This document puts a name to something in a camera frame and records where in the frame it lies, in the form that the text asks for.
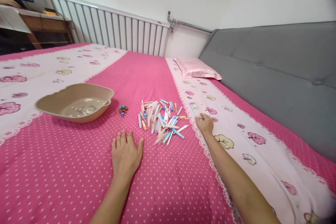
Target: right hand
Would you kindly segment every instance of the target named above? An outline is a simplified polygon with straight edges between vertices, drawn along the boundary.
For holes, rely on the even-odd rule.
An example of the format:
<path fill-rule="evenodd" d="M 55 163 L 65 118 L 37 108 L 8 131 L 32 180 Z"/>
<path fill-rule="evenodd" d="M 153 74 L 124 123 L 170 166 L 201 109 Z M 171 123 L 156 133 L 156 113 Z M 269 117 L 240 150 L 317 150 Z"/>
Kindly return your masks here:
<path fill-rule="evenodd" d="M 202 132 L 202 134 L 212 134 L 212 130 L 214 128 L 214 122 L 211 119 L 210 116 L 201 113 L 201 115 L 204 117 L 204 120 L 201 121 L 199 117 L 195 117 L 196 119 L 196 124 L 199 130 Z"/>
<path fill-rule="evenodd" d="M 21 6 L 14 0 L 0 0 L 0 5 L 9 5 L 21 9 Z"/>

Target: hand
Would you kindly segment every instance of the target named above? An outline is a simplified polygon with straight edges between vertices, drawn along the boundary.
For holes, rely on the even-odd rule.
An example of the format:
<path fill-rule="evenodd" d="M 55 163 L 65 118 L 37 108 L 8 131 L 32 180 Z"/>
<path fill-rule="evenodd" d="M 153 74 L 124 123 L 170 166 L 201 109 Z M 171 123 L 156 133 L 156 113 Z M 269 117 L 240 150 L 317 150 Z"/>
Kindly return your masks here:
<path fill-rule="evenodd" d="M 199 128 L 199 130 L 202 132 L 203 135 L 205 134 L 211 134 L 212 135 L 212 130 L 214 128 L 214 122 L 211 119 L 210 116 L 201 113 L 201 115 L 204 117 L 204 120 L 201 121 L 200 118 L 195 117 L 196 118 L 196 124 L 197 127 Z"/>
<path fill-rule="evenodd" d="M 0 0 L 0 5 L 9 5 L 21 9 L 21 6 L 14 0 Z"/>
<path fill-rule="evenodd" d="M 132 131 L 128 133 L 127 140 L 124 130 L 118 133 L 117 139 L 114 138 L 112 142 L 113 178 L 121 176 L 132 179 L 142 159 L 143 142 L 144 138 L 141 138 L 137 149 Z"/>

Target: desk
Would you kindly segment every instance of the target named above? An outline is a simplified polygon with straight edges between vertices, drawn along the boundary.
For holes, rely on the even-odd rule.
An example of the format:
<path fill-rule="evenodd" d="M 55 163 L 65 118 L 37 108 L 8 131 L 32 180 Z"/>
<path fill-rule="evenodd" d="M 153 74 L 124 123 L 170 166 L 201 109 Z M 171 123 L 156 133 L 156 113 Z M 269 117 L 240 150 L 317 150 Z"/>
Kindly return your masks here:
<path fill-rule="evenodd" d="M 23 10 L 0 5 L 0 28 L 25 32 L 36 49 L 42 49 L 34 32 L 64 33 L 71 44 L 74 43 L 69 28 L 73 24 L 69 18 Z"/>

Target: gray upholstered headboard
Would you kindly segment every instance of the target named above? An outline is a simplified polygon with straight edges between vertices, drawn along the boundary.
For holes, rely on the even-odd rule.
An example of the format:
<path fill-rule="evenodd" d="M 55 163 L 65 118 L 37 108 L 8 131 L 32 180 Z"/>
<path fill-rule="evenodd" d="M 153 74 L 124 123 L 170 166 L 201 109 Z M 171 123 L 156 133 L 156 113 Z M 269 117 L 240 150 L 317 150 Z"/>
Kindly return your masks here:
<path fill-rule="evenodd" d="M 336 162 L 336 22 L 215 30 L 199 58 Z"/>

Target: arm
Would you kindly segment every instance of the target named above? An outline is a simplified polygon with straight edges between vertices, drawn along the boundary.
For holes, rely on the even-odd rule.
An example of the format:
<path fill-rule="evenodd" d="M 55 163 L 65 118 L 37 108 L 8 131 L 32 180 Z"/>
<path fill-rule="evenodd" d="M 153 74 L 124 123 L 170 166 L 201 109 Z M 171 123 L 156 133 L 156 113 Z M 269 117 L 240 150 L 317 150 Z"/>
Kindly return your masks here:
<path fill-rule="evenodd" d="M 117 224 L 123 211 L 135 171 L 142 159 L 144 139 L 135 147 L 132 131 L 123 130 L 112 142 L 113 180 L 90 224 Z"/>
<path fill-rule="evenodd" d="M 202 115 L 204 121 L 196 117 L 197 126 L 208 144 L 213 162 L 244 223 L 280 224 L 271 206 L 253 181 L 213 136 L 212 119 L 206 114 Z"/>

